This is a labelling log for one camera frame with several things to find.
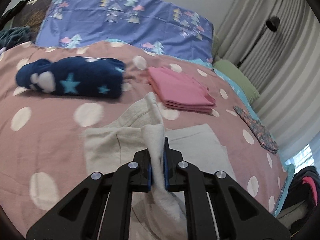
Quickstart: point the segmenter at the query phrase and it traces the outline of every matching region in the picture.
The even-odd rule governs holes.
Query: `white polka dot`
[[[141,57],[141,56],[135,56],[133,58],[133,63],[134,65],[140,69],[140,70],[144,70],[147,68],[147,61],[145,60],[144,57]]]
[[[275,197],[271,196],[269,198],[269,212],[272,212],[274,208],[275,208]]]
[[[11,120],[11,129],[15,132],[20,130],[29,121],[30,117],[30,107],[20,109]]]
[[[144,50],[144,52],[147,53],[147,54],[149,54],[149,55],[151,55],[151,56],[154,56],[154,57],[156,56],[155,53],[152,53],[152,52],[149,52],[149,51],[146,51],[146,50]]]
[[[31,41],[27,41],[27,42],[21,44],[21,46],[24,48],[28,48],[30,45],[31,45]]]
[[[34,84],[31,84],[29,87],[30,87],[30,89],[32,89],[33,91],[37,91],[37,88],[34,86]]]
[[[102,105],[97,103],[85,103],[75,110],[73,118],[81,127],[87,127],[99,122],[102,115]]]
[[[95,62],[95,61],[98,61],[98,60],[99,60],[98,58],[94,58],[94,57],[89,57],[89,58],[85,59],[86,62]]]
[[[0,55],[0,61],[3,59],[4,53],[5,53],[5,52],[3,52],[3,53]]]
[[[230,114],[234,115],[234,116],[237,116],[237,113],[236,113],[236,112],[234,112],[234,111],[230,111],[230,110],[228,110],[228,109],[226,109],[226,111],[227,111],[228,113],[230,113]]]
[[[56,82],[52,72],[46,71],[39,75],[38,86],[43,89],[44,93],[51,93],[56,90]]]
[[[270,154],[267,153],[267,159],[268,159],[268,162],[269,162],[269,165],[270,165],[270,168],[272,168],[272,159],[270,157]]]
[[[178,72],[178,73],[181,73],[181,72],[182,72],[182,68],[181,68],[179,65],[177,65],[177,64],[170,64],[170,67],[171,67],[171,69],[172,69],[173,71],[175,71],[175,72]]]
[[[77,49],[77,54],[84,54],[87,51],[88,47]]]
[[[59,201],[58,187],[44,172],[34,173],[29,181],[29,194],[33,203],[42,210],[50,210]]]
[[[214,110],[214,109],[212,109],[211,114],[212,114],[213,116],[215,116],[215,117],[219,117],[219,116],[220,116],[220,114],[219,114],[216,110]]]
[[[249,179],[247,185],[247,191],[252,196],[255,197],[258,194],[259,183],[256,176],[253,176]]]
[[[30,77],[30,81],[33,84],[37,84],[38,83],[38,73],[33,73]]]
[[[200,69],[197,69],[198,73],[204,77],[206,77],[208,74],[206,72],[203,72],[202,70]]]
[[[227,93],[225,92],[224,89],[220,89],[220,95],[222,96],[223,99],[228,99],[228,95]]]
[[[24,65],[28,64],[28,59],[27,58],[23,58],[22,60],[19,61],[19,63],[17,64],[17,70],[19,70],[20,68],[22,68]]]
[[[245,140],[250,143],[250,144],[254,144],[254,139],[252,138],[251,134],[246,131],[246,130],[243,130],[242,131],[242,134],[243,134],[243,137],[245,138]]]
[[[124,43],[122,42],[111,42],[110,46],[113,48],[118,48],[118,47],[122,47],[124,45]]]
[[[121,89],[122,91],[129,91],[132,89],[132,85],[130,83],[123,83]]]
[[[57,49],[57,47],[48,47],[48,48],[45,49],[45,52],[51,52],[51,51],[54,51],[56,49]]]
[[[13,95],[16,96],[16,95],[18,95],[18,94],[20,94],[20,93],[22,93],[22,92],[24,92],[24,91],[26,91],[26,90],[28,90],[28,89],[26,89],[26,88],[24,88],[24,87],[17,87],[17,88],[14,90]]]
[[[162,117],[170,121],[176,120],[180,115],[178,110],[167,109],[162,103],[158,103],[158,107]]]

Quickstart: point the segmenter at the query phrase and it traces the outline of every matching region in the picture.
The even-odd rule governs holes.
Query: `white curtain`
[[[237,64],[266,30],[240,70],[260,91],[253,108],[278,142],[284,159],[320,130],[320,23],[305,0],[235,0],[217,32],[218,54]]]

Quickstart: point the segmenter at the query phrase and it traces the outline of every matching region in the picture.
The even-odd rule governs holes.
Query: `polka dot bedsheet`
[[[41,58],[57,61],[74,56],[123,61],[126,72],[121,98],[59,97],[17,87],[15,74],[23,65]],[[27,42],[0,57],[0,203],[23,235],[87,177],[81,136],[85,129],[108,125],[152,91],[147,80],[149,66],[187,73],[208,87],[217,105],[211,115],[167,109],[159,102],[165,127],[207,123],[227,147],[237,182],[267,210],[276,208],[287,173],[279,156],[263,149],[233,111],[235,105],[246,107],[214,72],[120,42],[101,41],[78,49],[43,48]]]

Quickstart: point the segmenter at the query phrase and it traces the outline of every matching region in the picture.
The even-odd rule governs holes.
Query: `rolled navy blue blanket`
[[[119,98],[124,63],[114,58],[68,57],[57,62],[39,59],[16,75],[19,86],[54,95]]]

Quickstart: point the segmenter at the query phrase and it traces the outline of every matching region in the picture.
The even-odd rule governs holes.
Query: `star print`
[[[121,68],[118,68],[118,67],[115,67],[115,70],[117,70],[117,71],[119,71],[119,72],[121,72],[121,73],[125,72],[125,70],[123,70],[123,69],[121,69]]]
[[[106,85],[98,87],[98,89],[99,89],[99,93],[102,93],[102,94],[107,94],[110,91],[110,89],[108,89]]]
[[[73,73],[69,73],[66,80],[61,80],[60,83],[63,86],[64,93],[78,94],[76,86],[79,85],[80,81],[73,81]]]

